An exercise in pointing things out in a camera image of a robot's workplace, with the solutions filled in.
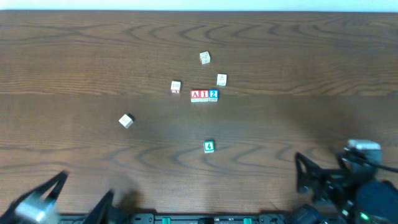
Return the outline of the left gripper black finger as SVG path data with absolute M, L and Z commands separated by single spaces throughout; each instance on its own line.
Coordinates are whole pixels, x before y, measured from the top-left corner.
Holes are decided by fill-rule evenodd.
M 109 190 L 87 216 L 83 224 L 110 224 L 110 211 L 114 198 L 114 191 Z
M 51 191 L 44 198 L 44 201 L 54 204 L 57 201 L 67 178 L 68 172 L 65 170 L 61 171 L 56 176 L 46 181 L 44 184 L 41 184 L 38 187 L 28 191 L 27 193 L 24 193 L 14 202 L 14 205 L 21 203 L 23 200 L 27 199 L 28 196 L 36 195 L 41 198 L 41 196 L 45 195 L 48 190 Z

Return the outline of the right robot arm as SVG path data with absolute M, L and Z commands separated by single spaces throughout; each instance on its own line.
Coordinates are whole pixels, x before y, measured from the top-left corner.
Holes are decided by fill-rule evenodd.
M 338 169 L 323 169 L 301 153 L 295 155 L 297 192 L 312 192 L 314 204 L 332 204 L 343 223 L 397 223 L 397 188 L 377 180 L 379 158 L 351 148 L 338 154 Z

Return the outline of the blue number 2 block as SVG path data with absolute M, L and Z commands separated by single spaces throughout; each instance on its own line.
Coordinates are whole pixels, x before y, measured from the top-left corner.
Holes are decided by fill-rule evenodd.
M 219 99 L 219 90 L 216 90 L 216 89 L 209 90 L 208 101 L 217 102 L 218 99 Z

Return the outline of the red letter A block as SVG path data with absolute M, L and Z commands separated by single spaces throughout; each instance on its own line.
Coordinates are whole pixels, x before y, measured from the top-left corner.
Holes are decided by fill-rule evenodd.
M 200 91 L 199 90 L 191 90 L 190 91 L 190 101 L 192 103 L 200 102 Z

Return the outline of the red letter I block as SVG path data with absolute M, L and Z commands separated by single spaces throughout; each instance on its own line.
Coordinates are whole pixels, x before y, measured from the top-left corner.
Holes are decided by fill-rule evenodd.
M 209 90 L 200 90 L 200 102 L 208 102 L 209 101 Z

